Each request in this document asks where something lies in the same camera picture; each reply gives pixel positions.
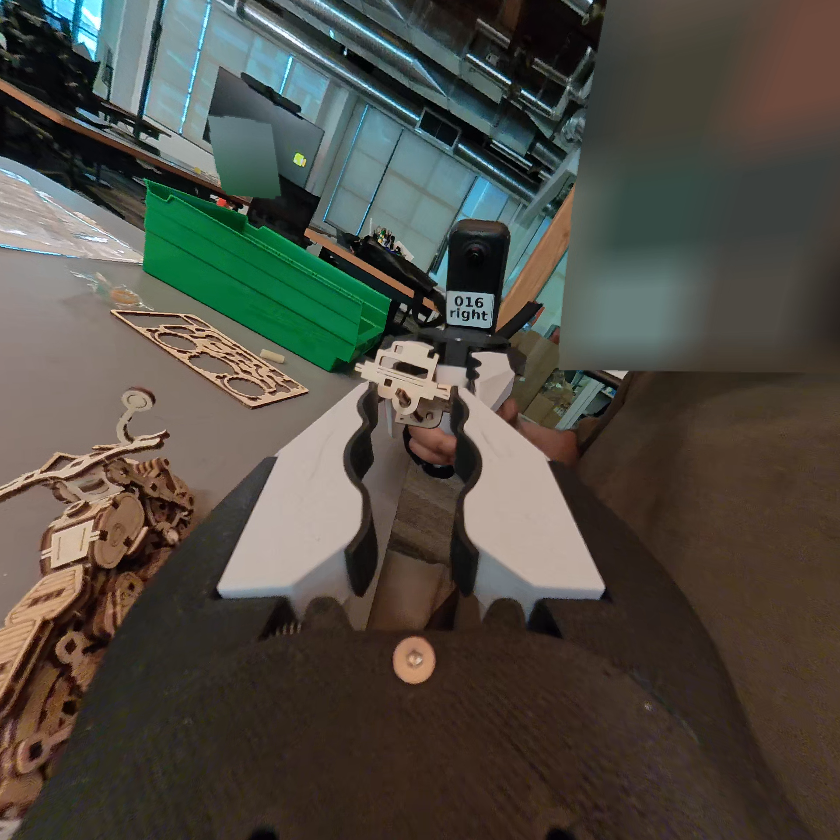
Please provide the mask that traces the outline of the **small wooden model subassembly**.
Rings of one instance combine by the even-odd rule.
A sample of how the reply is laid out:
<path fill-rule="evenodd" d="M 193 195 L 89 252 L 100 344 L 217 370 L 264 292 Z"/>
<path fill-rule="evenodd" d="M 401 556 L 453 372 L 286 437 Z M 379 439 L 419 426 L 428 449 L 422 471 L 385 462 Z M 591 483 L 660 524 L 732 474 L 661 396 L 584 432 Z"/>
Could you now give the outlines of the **small wooden model subassembly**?
<path fill-rule="evenodd" d="M 431 344 L 399 339 L 377 351 L 373 360 L 355 364 L 360 377 L 375 385 L 385 404 L 389 427 L 389 400 L 394 394 L 411 397 L 404 426 L 436 428 L 451 407 L 453 386 L 437 379 L 439 355 Z"/>

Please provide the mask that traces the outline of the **person's right hand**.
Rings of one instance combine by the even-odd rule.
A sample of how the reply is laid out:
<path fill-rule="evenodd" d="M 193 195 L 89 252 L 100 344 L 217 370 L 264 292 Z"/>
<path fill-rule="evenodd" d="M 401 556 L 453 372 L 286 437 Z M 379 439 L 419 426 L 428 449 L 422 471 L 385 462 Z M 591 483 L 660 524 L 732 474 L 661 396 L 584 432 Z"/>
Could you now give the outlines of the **person's right hand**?
<path fill-rule="evenodd" d="M 506 423 L 514 427 L 521 436 L 551 461 L 568 467 L 575 467 L 580 459 L 578 439 L 573 430 L 558 430 L 542 427 L 520 416 L 516 401 L 510 397 L 497 410 Z M 440 427 L 409 427 L 410 450 L 422 461 L 432 466 L 453 466 L 455 463 L 456 438 Z"/>

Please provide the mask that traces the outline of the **pile of wooden puzzle pieces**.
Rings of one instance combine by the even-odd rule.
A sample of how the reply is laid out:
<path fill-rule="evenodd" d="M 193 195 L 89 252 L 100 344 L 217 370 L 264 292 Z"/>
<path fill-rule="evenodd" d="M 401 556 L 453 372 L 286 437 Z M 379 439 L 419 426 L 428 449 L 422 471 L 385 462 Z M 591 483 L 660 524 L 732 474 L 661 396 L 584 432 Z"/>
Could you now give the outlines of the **pile of wooden puzzle pieces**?
<path fill-rule="evenodd" d="M 154 394 L 135 386 L 121 402 L 115 443 L 55 453 L 2 486 L 2 501 L 47 487 L 64 505 L 40 540 L 38 581 L 2 618 L 2 838 L 56 772 L 114 635 L 192 526 L 193 491 L 170 461 L 135 458 L 169 437 L 130 432 Z"/>

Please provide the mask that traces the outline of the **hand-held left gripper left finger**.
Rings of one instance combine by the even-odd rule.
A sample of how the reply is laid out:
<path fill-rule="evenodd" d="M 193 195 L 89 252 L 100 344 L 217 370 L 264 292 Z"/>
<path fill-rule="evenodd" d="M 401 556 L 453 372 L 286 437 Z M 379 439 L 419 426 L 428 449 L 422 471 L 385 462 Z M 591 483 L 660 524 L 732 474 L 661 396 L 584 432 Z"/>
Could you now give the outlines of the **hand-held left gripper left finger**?
<path fill-rule="evenodd" d="M 397 439 L 373 383 L 276 454 L 217 592 L 279 596 L 295 616 L 329 596 L 368 616 L 397 508 Z"/>

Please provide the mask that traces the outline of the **cardboard box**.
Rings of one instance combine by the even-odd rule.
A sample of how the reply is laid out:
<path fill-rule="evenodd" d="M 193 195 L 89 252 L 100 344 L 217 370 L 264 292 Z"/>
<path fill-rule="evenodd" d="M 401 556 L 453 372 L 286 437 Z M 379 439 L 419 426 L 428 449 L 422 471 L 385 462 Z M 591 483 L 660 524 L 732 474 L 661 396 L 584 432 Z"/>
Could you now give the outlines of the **cardboard box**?
<path fill-rule="evenodd" d="M 523 372 L 517 375 L 512 386 L 511 399 L 516 402 L 522 417 L 532 419 L 528 414 L 529 407 L 558 368 L 560 349 L 557 343 L 535 330 L 518 332 L 512 343 L 524 355 L 525 363 Z"/>

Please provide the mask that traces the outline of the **clear plastic bag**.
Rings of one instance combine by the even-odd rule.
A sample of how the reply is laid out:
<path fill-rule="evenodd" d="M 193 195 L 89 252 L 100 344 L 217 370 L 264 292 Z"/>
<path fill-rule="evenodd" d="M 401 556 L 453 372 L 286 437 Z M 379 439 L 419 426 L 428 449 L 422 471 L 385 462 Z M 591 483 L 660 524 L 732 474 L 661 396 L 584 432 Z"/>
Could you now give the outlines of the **clear plastic bag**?
<path fill-rule="evenodd" d="M 1 247 L 79 259 L 141 264 L 140 253 L 24 177 L 1 170 Z"/>

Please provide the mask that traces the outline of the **black webcam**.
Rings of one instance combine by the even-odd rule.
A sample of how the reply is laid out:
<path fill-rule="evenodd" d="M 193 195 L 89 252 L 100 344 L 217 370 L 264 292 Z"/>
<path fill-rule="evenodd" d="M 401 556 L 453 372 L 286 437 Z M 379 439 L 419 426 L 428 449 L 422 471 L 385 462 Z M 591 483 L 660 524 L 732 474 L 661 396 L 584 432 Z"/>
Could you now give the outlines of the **black webcam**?
<path fill-rule="evenodd" d="M 255 91 L 275 106 L 285 109 L 298 117 L 301 116 L 301 106 L 294 101 L 283 97 L 274 88 L 267 86 L 262 81 L 244 71 L 240 73 L 239 77 L 251 90 Z"/>

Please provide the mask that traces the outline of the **wooden sheet with round cutouts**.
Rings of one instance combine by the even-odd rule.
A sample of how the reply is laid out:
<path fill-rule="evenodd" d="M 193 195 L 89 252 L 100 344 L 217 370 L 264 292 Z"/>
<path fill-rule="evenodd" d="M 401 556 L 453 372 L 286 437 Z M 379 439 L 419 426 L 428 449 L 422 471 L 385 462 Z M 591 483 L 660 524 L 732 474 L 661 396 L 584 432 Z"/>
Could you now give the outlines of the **wooden sheet with round cutouts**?
<path fill-rule="evenodd" d="M 192 314 L 111 310 L 117 320 L 249 409 L 308 394 L 308 388 Z"/>

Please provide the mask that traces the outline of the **long wooden workbench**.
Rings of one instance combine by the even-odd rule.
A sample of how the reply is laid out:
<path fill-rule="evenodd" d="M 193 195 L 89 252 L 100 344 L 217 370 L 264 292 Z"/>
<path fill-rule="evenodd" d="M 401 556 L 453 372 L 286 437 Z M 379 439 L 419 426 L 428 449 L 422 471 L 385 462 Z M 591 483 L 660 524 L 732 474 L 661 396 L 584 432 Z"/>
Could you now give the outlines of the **long wooden workbench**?
<path fill-rule="evenodd" d="M 170 159 L 159 154 L 153 154 L 141 148 L 134 142 L 128 142 L 115 135 L 112 131 L 104 130 L 84 122 L 76 117 L 70 116 L 47 103 L 32 96 L 30 93 L 16 87 L 10 81 L 1 80 L 2 94 L 8 98 L 15 100 L 21 105 L 27 107 L 29 110 L 36 112 L 41 117 L 60 126 L 63 130 L 70 131 L 77 136 L 85 137 L 88 140 L 109 147 L 121 154 L 128 155 L 130 158 L 141 161 L 158 172 L 166 172 L 169 175 L 176 176 L 183 181 L 189 181 L 192 184 L 198 185 L 218 196 L 224 196 L 226 200 L 237 204 L 249 204 L 251 198 L 248 196 L 238 196 L 231 192 L 225 191 L 218 183 L 218 180 L 210 174 L 205 173 L 193 166 L 183 163 L 175 159 Z"/>

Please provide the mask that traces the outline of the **green plastic bin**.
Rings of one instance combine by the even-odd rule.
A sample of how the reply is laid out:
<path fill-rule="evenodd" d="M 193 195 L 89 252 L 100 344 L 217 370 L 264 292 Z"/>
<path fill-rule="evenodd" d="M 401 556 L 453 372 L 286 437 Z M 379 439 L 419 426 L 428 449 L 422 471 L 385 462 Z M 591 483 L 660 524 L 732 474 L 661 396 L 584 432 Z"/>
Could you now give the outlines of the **green plastic bin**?
<path fill-rule="evenodd" d="M 145 185 L 147 274 L 325 371 L 382 340 L 387 296 L 240 213 Z"/>

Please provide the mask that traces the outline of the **clear bag with small parts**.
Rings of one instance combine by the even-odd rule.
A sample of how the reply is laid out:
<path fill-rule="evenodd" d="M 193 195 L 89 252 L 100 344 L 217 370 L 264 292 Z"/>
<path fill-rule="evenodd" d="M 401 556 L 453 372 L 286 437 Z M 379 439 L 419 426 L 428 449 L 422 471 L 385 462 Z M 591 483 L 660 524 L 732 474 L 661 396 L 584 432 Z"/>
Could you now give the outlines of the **clear bag with small parts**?
<path fill-rule="evenodd" d="M 100 271 L 81 272 L 71 270 L 70 274 L 83 283 L 97 298 L 110 309 L 154 312 L 154 308 L 145 303 L 134 290 L 112 282 Z"/>

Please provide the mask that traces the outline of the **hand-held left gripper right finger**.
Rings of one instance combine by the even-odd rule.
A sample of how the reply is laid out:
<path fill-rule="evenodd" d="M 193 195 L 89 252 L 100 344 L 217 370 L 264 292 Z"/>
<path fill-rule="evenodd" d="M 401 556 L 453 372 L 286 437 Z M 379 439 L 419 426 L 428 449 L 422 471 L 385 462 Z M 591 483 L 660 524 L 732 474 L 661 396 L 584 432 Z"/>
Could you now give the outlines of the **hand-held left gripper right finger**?
<path fill-rule="evenodd" d="M 545 600 L 599 601 L 606 591 L 557 480 L 559 471 L 474 393 L 452 392 L 455 473 L 462 480 L 450 562 L 479 614 L 498 601 L 525 618 Z"/>

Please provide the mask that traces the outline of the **black monitor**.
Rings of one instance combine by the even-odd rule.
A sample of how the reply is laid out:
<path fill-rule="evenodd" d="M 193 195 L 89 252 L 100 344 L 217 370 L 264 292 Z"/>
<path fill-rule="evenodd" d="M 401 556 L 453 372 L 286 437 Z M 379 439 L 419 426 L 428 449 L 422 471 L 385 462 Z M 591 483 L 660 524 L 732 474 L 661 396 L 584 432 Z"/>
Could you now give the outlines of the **black monitor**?
<path fill-rule="evenodd" d="M 220 185 L 250 198 L 304 188 L 323 139 L 320 127 L 275 106 L 222 67 L 206 126 Z"/>

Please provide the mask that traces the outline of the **black bag with pens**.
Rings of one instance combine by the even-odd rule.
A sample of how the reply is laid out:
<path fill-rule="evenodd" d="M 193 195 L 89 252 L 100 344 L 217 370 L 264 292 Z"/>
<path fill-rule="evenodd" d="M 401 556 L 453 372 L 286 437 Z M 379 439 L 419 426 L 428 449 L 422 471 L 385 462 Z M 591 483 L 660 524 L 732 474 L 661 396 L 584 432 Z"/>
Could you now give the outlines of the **black bag with pens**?
<path fill-rule="evenodd" d="M 438 312 L 443 310 L 445 299 L 431 277 L 412 261 L 383 246 L 376 237 L 356 238 L 350 249 L 363 262 L 409 287 L 415 298 L 419 297 L 420 301 L 428 299 Z"/>

